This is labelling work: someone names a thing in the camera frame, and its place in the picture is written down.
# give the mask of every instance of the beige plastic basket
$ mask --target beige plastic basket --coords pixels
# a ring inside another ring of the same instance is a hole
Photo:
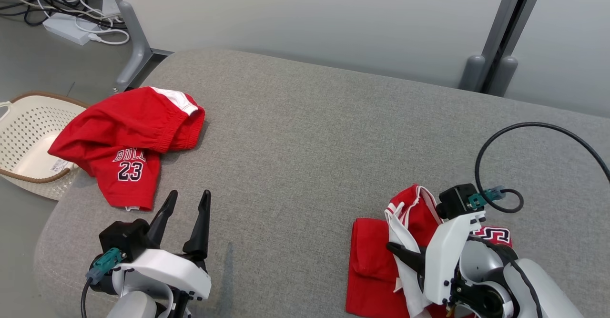
[[[6,103],[0,117],[0,175],[30,192],[59,200],[78,167],[47,151],[89,105],[50,92],[28,92]]]

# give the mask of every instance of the brown basket rim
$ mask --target brown basket rim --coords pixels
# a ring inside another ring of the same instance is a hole
[[[16,103],[17,101],[19,101],[23,98],[28,98],[29,96],[46,96],[47,98],[66,101],[67,103],[73,103],[74,105],[81,106],[85,109],[89,108],[89,106],[90,106],[87,103],[83,103],[83,101],[68,98],[67,96],[63,96],[63,95],[59,95],[59,94],[53,94],[52,92],[26,92],[25,94],[21,94],[19,96],[16,96],[15,98],[11,99],[10,102]],[[4,169],[0,168],[0,175],[4,175],[7,177],[11,177],[13,179],[22,180],[22,181],[26,181],[28,183],[35,183],[35,184],[52,183],[53,181],[57,181],[57,180],[61,179],[62,177],[66,176],[69,172],[70,172],[70,169],[64,169],[64,170],[61,170],[61,172],[59,172],[53,176],[45,177],[43,179],[36,179],[34,177],[19,175],[19,174],[9,172],[8,170],[4,170]]]

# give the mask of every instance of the gray sofa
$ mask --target gray sofa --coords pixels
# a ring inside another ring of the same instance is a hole
[[[473,182],[494,132],[521,121],[570,129],[610,161],[610,120],[451,88],[244,53],[175,53],[144,85],[181,90],[205,108],[198,146],[162,158],[155,199],[179,192],[162,247],[189,238],[204,189],[212,192],[208,301],[195,317],[347,317],[349,239],[359,216],[383,218],[400,190],[438,194]],[[521,257],[540,263],[588,318],[610,302],[610,185],[586,151],[540,128],[512,131],[482,162],[485,186],[520,190],[525,208],[488,210],[512,229]],[[510,199],[505,205],[514,205]],[[98,234],[154,212],[109,207],[81,173],[37,246],[35,277],[63,317],[79,317]],[[89,291],[89,317],[116,298]]]

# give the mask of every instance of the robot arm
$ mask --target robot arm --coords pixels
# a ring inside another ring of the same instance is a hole
[[[183,318],[185,313],[190,316],[187,309],[190,300],[209,296],[212,283],[205,270],[205,258],[211,194],[204,191],[191,238],[180,255],[159,246],[176,199],[177,192],[173,190],[150,225],[143,219],[114,222],[100,233],[105,253],[91,264],[88,276],[103,274],[90,287],[120,297],[109,318]],[[157,300],[166,300],[170,305],[166,308]]]
[[[486,195],[500,199],[501,190]],[[458,185],[439,198],[437,212],[448,220],[438,226],[427,248],[420,248],[421,254],[399,244],[387,246],[418,273],[428,300],[446,305],[448,312],[464,307],[479,318],[536,318],[536,296],[543,318],[582,317],[536,262],[471,234],[485,221],[484,201],[473,185]]]

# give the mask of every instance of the number 23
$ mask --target number 23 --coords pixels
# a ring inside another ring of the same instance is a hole
[[[142,177],[142,162],[121,162],[122,168],[118,172],[118,181],[138,181]]]

